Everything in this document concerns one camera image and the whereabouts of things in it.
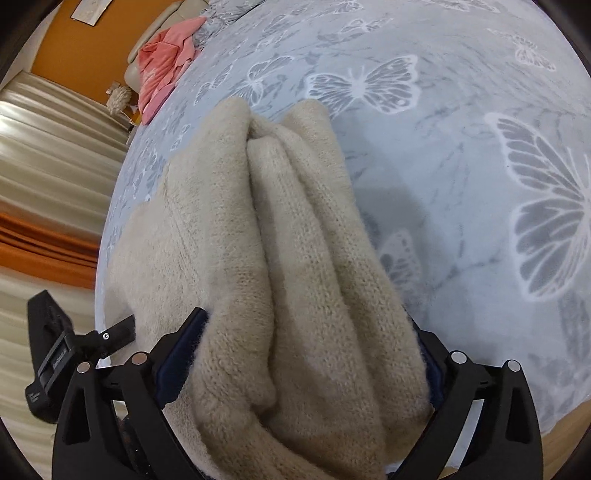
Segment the beige sweater with black hearts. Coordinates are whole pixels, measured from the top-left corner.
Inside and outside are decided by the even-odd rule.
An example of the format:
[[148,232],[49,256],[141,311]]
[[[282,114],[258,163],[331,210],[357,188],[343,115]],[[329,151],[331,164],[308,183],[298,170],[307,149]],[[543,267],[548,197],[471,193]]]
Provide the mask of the beige sweater with black hearts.
[[215,479],[382,479],[430,416],[414,329],[361,219],[329,114],[217,104],[137,205],[103,277],[107,324],[152,348],[207,312],[164,410]]

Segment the pink clothes pile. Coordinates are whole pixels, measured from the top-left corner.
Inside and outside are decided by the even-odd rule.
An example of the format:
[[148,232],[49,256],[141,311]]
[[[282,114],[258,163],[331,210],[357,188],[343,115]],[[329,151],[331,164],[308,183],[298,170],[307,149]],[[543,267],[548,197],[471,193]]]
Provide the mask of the pink clothes pile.
[[192,35],[204,21],[204,17],[198,16],[174,24],[140,48],[138,108],[142,125],[152,121],[180,77],[200,54],[201,49],[193,45]]

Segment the orange curtain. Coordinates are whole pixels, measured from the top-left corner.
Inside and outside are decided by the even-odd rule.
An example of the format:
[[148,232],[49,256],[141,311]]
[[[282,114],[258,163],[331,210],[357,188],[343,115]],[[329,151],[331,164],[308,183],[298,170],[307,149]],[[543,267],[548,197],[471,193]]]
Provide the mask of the orange curtain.
[[51,282],[92,290],[98,244],[1,213],[1,266]]

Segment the cream pleated curtain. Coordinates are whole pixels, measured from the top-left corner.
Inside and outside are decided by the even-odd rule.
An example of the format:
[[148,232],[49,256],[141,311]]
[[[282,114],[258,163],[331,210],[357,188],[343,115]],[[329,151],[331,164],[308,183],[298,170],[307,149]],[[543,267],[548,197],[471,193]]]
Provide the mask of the cream pleated curtain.
[[[1,213],[99,247],[126,139],[126,128],[103,105],[20,72],[1,90]],[[1,266],[1,418],[47,479],[54,429],[30,414],[24,394],[33,379],[27,301],[43,290],[84,332],[94,325],[94,288]]]

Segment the blue butterfly bedspread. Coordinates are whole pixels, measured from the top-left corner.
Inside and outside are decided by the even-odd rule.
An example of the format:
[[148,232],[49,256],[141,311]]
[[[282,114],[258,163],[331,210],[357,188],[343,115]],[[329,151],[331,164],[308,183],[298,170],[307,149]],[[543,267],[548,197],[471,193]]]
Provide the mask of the blue butterfly bedspread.
[[531,1],[266,1],[211,38],[114,187],[132,209],[224,98],[327,106],[363,221],[414,320],[515,359],[550,431],[590,397],[590,78]]

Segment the blue floral pillow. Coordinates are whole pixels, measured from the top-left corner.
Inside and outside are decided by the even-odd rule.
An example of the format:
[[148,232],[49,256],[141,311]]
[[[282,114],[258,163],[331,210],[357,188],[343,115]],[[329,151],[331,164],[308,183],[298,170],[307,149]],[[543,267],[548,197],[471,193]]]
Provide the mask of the blue floral pillow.
[[205,21],[192,35],[193,45],[202,49],[221,31],[238,21],[263,0],[219,0],[211,1],[199,15]]

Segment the framed wall painting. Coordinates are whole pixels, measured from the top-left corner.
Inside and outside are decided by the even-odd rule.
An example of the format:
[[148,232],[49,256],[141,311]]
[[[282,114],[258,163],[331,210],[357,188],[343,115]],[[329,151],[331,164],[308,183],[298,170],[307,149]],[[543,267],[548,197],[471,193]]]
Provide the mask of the framed wall painting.
[[94,27],[110,4],[111,0],[80,0],[70,18]]

